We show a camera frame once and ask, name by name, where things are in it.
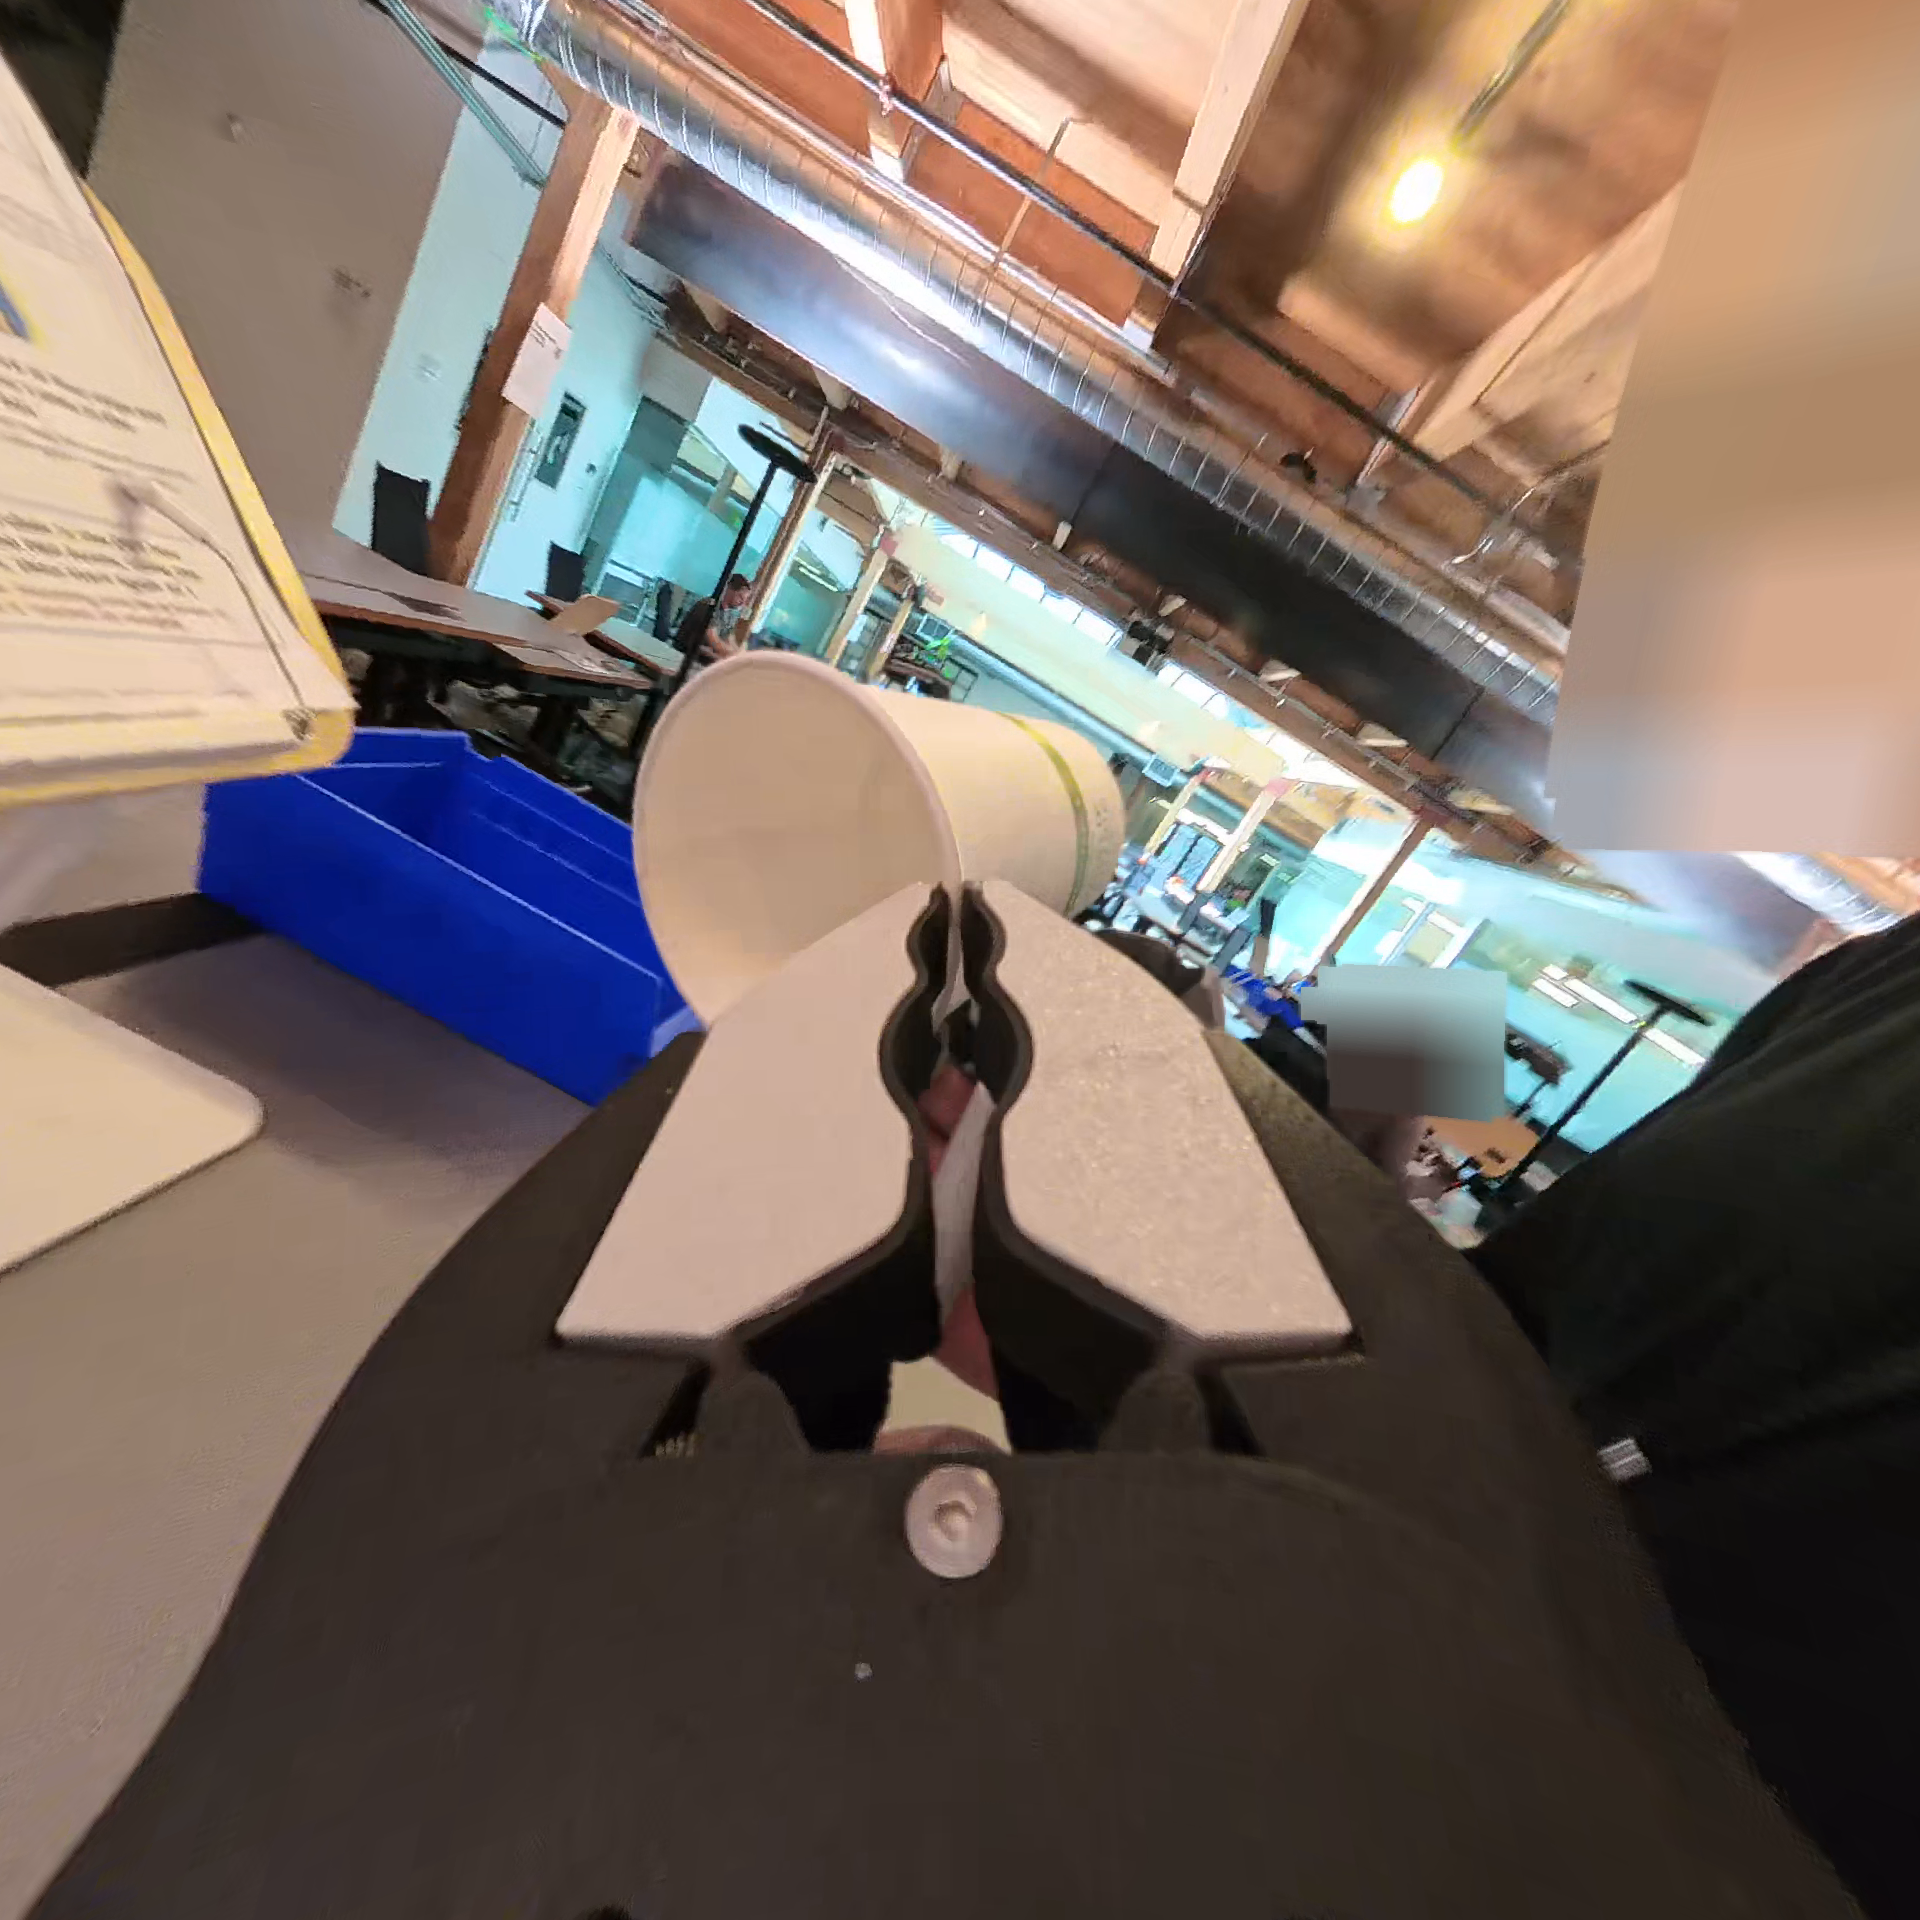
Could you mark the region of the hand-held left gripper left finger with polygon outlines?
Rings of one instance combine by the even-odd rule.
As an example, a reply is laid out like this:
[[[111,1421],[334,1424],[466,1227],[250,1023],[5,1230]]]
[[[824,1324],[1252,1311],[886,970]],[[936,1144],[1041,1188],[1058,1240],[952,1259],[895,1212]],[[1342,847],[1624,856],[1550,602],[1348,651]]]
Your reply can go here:
[[[717,1018],[555,1338],[755,1373],[813,1448],[870,1448],[941,1330],[918,1100],[946,971],[950,896],[911,885]]]

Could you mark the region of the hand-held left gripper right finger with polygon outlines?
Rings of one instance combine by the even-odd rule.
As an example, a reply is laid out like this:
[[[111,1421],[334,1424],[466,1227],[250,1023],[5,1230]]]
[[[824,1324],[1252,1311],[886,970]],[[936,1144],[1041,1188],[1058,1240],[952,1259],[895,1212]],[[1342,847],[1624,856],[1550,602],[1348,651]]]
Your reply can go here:
[[[1019,1454],[1097,1450],[1157,1373],[1357,1355],[1348,1307],[1193,1000],[1002,879],[968,889],[987,1092],[972,1294]]]

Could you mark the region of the white paper cup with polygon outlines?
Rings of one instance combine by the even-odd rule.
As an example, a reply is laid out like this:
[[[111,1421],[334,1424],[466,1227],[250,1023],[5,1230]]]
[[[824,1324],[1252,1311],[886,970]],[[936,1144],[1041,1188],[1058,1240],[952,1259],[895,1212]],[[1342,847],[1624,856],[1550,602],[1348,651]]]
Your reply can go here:
[[[927,1114],[973,1036],[967,893],[1002,879],[1073,922],[1090,870],[1114,863],[1114,805],[1110,769],[1070,732],[863,690],[798,657],[709,669],[668,708],[645,754],[637,882],[668,971],[702,1023],[691,1056],[717,1018],[870,905],[911,885],[950,896],[950,971],[932,1011],[940,1062],[918,1100],[941,1307],[929,1355],[950,1317],[941,1254],[955,1219],[972,1215],[972,1195],[950,1173],[967,1166],[967,1148],[936,1145],[967,1119],[940,1127]],[[709,1392],[734,1381],[771,1388],[796,1424],[783,1390],[755,1373]],[[870,1454],[877,1433],[848,1454]]]

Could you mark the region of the blue plastic bin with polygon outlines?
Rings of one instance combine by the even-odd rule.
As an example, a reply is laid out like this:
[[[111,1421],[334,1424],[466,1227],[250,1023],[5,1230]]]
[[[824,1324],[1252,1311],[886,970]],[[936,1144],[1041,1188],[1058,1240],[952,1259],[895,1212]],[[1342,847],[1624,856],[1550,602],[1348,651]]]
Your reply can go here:
[[[596,1105],[702,1023],[656,948],[631,828],[456,732],[205,790],[204,896]]]

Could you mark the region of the grey desk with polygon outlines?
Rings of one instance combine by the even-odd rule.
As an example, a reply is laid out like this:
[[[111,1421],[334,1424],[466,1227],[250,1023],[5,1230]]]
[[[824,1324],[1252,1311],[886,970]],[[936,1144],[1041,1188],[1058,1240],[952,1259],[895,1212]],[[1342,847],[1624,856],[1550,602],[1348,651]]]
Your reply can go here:
[[[64,995],[263,1125],[5,1276],[5,1915],[152,1746],[401,1304],[547,1155],[640,1139],[666,1088],[583,1106],[260,935]]]

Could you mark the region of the brown background desk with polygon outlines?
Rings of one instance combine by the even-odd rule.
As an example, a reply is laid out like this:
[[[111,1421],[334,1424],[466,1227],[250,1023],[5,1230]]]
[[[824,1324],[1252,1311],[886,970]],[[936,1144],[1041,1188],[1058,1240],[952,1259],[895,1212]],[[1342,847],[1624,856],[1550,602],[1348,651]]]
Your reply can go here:
[[[420,576],[331,528],[296,530],[292,563],[329,638],[367,657],[355,686],[366,730],[426,727],[447,686],[508,688],[527,703],[525,746],[558,759],[579,711],[647,695],[658,674],[571,638],[533,609]]]

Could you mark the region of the black floor lamp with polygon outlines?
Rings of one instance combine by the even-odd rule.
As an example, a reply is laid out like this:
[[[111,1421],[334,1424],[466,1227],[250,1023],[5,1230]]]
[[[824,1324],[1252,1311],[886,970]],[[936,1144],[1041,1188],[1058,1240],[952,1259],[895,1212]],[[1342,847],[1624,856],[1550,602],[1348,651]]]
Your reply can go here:
[[[686,672],[709,665],[700,660],[700,644],[706,628],[709,603],[725,589],[732,571],[744,571],[744,560],[749,557],[749,546],[755,533],[755,523],[762,516],[765,500],[775,491],[777,481],[784,477],[794,484],[801,484],[818,477],[818,471],[804,458],[804,454],[791,444],[788,444],[784,439],[777,439],[775,435],[758,426],[744,426],[738,437],[744,447],[750,454],[755,454],[755,458],[761,458],[762,471],[755,481],[754,494],[749,497],[749,506],[738,522],[738,528],[732,535],[732,546],[726,550],[725,565],[720,568],[717,581],[705,597],[691,603],[676,631],[673,644],[682,660]]]
[[[1676,1020],[1680,1025],[1708,1025],[1708,1016],[1699,1012],[1694,1005],[1685,1004],[1677,995],[1665,994],[1651,983],[1630,979],[1628,994],[1636,995],[1645,1004],[1645,1011],[1628,1023],[1628,1036],[1612,1052],[1612,1056],[1593,1074],[1585,1088],[1567,1109],[1550,1121],[1548,1132],[1527,1148],[1527,1154],[1516,1162],[1516,1168],[1502,1175],[1498,1181],[1487,1188],[1487,1198],[1510,1198],[1524,1190],[1526,1175],[1542,1162],[1542,1158],[1565,1139],[1567,1128],[1571,1127],[1574,1116],[1580,1116],[1584,1109],[1593,1102],[1593,1098],[1608,1086],[1608,1080],[1620,1070],[1620,1065],[1662,1027],[1662,1023]]]

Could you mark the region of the person's black clothing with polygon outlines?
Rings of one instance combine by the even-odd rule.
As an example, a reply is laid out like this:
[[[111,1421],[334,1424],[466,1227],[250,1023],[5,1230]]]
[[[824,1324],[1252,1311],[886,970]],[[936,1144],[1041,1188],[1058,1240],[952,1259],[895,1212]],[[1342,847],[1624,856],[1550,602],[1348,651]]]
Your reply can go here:
[[[1916,919],[1789,973],[1472,1263],[1762,1781],[1916,1915]]]

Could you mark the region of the white flat base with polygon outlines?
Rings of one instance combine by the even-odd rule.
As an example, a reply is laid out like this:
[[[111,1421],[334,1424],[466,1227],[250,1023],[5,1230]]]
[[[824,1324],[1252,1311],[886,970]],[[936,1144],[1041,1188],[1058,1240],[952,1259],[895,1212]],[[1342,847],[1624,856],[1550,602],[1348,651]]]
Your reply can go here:
[[[261,1102],[3,971],[3,1271],[252,1144]]]

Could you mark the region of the black office chair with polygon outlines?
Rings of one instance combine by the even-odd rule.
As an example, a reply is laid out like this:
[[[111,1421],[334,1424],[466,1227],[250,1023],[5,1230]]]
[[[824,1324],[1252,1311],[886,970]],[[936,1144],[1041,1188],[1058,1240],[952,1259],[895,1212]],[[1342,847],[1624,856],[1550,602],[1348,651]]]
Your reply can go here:
[[[432,557],[432,483],[383,464],[371,483],[371,550],[422,580],[433,580]]]

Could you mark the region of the white paper sign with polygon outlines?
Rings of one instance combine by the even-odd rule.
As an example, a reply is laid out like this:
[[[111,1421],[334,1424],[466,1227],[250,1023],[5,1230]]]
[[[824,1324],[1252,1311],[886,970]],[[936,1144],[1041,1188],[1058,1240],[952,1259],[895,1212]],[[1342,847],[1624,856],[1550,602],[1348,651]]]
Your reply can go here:
[[[539,420],[565,366],[570,341],[571,328],[560,312],[539,304],[503,375],[503,403],[527,420]]]

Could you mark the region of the yellow folder with papers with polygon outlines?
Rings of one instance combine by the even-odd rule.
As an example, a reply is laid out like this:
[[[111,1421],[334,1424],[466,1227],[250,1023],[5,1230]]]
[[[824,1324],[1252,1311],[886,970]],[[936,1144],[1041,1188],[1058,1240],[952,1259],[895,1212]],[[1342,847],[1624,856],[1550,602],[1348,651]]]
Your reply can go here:
[[[3,69],[3,807],[296,775],[355,703],[154,277]]]

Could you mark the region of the silver ceiling air duct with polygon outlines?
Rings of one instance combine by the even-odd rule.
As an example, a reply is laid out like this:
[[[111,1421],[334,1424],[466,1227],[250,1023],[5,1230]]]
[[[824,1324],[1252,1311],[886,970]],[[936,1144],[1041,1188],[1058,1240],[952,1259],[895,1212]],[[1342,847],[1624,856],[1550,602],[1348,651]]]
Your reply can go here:
[[[801,133],[652,11],[501,5],[565,80],[686,162],[645,215],[664,264],[1153,571],[1215,622],[1404,736],[1456,686],[1548,730],[1554,677],[1369,528],[1238,442],[1219,412],[1048,281]]]

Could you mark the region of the wooden post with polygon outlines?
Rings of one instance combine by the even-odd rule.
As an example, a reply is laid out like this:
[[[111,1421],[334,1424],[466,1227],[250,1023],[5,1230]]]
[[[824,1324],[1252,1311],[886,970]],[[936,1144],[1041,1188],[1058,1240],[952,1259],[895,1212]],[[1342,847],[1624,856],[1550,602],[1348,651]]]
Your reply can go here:
[[[501,384],[539,304],[570,326],[616,189],[637,142],[637,120],[587,87],[547,75],[567,106],[553,168],[539,185],[516,272],[476,366],[447,472],[432,513],[435,580],[468,587],[481,565],[535,420],[508,407]]]

